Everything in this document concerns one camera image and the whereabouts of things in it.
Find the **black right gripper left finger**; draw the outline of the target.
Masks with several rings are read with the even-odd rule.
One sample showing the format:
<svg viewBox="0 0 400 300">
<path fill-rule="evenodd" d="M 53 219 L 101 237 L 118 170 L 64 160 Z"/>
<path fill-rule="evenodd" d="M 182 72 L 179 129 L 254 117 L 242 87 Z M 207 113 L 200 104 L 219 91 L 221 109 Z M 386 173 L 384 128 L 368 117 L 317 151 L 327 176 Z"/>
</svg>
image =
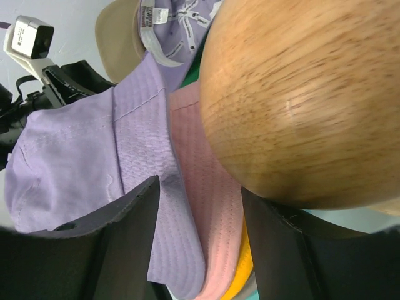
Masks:
<svg viewBox="0 0 400 300">
<path fill-rule="evenodd" d="M 151 176 L 54 231 L 1 228 L 2 299 L 143 299 L 159 207 Z"/>
</svg>

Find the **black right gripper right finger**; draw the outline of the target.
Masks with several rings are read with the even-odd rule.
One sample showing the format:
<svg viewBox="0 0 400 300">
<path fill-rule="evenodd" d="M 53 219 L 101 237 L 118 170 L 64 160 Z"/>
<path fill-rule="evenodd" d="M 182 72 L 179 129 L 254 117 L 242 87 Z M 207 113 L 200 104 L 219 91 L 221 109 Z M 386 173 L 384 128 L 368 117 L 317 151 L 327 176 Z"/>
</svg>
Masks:
<svg viewBox="0 0 400 300">
<path fill-rule="evenodd" d="M 359 232 L 241 194 L 261 299 L 399 298 L 399 226 Z"/>
</svg>

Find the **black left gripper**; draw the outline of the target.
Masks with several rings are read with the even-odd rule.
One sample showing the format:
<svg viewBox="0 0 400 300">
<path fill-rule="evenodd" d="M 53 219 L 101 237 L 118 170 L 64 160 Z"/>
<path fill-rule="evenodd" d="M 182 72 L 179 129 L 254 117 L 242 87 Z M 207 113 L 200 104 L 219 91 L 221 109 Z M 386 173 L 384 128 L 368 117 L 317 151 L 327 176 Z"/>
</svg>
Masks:
<svg viewBox="0 0 400 300">
<path fill-rule="evenodd" d="M 32 112 L 68 105 L 115 86 L 97 73 L 86 60 L 45 67 L 42 75 L 42 90 L 26 96 L 20 85 L 35 81 L 36 78 L 32 75 L 19 78 L 16 81 L 16 99 L 13 99 L 13 94 L 7 88 L 1 86 L 1 169 L 6 167 L 8 155 L 13 151 Z"/>
</svg>

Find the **orange hat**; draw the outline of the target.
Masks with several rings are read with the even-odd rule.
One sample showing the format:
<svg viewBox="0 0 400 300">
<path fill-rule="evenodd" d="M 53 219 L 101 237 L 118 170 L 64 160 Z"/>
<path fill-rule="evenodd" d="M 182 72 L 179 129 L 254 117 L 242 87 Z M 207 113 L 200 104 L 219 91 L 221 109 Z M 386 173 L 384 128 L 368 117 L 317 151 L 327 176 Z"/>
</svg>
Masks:
<svg viewBox="0 0 400 300">
<path fill-rule="evenodd" d="M 225 292 L 222 300 L 233 299 L 244 287 L 253 271 L 253 258 L 249 243 L 248 229 L 246 222 L 243 222 L 241 246 L 236 272 L 229 289 Z"/>
</svg>

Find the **tan brimmed hat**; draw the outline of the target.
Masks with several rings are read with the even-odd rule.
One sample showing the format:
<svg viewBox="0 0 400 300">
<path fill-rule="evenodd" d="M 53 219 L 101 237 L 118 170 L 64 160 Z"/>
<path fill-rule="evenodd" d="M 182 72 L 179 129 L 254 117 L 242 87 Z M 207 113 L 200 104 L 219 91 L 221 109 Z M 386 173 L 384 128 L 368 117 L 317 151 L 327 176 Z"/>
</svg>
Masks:
<svg viewBox="0 0 400 300">
<path fill-rule="evenodd" d="M 106 6 L 95 25 L 102 65 L 110 80 L 121 82 L 143 59 L 146 49 L 139 35 L 139 0 L 117 0 Z"/>
</svg>

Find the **lavender purple hat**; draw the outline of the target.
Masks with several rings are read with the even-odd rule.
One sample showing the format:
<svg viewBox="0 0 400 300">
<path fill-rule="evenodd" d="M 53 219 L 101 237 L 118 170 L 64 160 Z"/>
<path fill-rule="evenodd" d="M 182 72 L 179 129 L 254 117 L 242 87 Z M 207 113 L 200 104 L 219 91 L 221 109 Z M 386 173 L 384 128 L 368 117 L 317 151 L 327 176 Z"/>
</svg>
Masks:
<svg viewBox="0 0 400 300">
<path fill-rule="evenodd" d="M 33 233 L 92 213 L 155 175 L 160 200 L 147 278 L 194 299 L 205 259 L 152 55 L 107 91 L 31 113 L 6 166 L 4 197 L 15 228 Z"/>
</svg>

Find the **pink hat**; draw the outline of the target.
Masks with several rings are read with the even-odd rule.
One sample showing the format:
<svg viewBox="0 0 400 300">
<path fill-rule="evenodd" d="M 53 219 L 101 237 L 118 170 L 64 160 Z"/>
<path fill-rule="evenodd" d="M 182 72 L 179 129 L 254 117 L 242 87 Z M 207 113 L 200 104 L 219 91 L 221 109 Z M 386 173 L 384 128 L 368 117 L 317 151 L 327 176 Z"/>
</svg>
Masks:
<svg viewBox="0 0 400 300">
<path fill-rule="evenodd" d="M 222 167 L 208 143 L 197 81 L 171 93 L 169 111 L 172 142 L 206 263 L 197 299 L 221 299 L 239 259 L 245 221 L 241 185 Z"/>
</svg>

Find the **lavender baseball cap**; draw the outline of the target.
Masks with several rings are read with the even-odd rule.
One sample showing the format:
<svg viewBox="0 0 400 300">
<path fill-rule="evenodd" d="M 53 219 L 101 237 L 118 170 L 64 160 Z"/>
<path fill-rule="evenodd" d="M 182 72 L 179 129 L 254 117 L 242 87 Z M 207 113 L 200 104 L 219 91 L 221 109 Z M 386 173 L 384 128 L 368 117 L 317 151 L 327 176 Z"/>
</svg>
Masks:
<svg viewBox="0 0 400 300">
<path fill-rule="evenodd" d="M 138 33 L 151 53 L 169 92 L 179 89 L 222 1 L 141 1 Z"/>
</svg>

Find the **grey bucket hat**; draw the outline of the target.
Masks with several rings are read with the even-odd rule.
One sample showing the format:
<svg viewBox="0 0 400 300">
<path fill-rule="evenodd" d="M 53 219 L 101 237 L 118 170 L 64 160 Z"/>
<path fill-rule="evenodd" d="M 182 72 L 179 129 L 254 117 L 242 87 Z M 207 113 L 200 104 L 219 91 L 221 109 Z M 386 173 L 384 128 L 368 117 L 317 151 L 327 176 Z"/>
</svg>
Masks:
<svg viewBox="0 0 400 300">
<path fill-rule="evenodd" d="M 257 288 L 255 273 L 252 272 L 248 280 L 246 281 L 245 285 L 243 286 L 243 288 L 238 292 L 238 294 L 233 298 L 233 300 L 245 300 L 250 296 L 252 296 L 257 290 L 258 288 Z"/>
</svg>

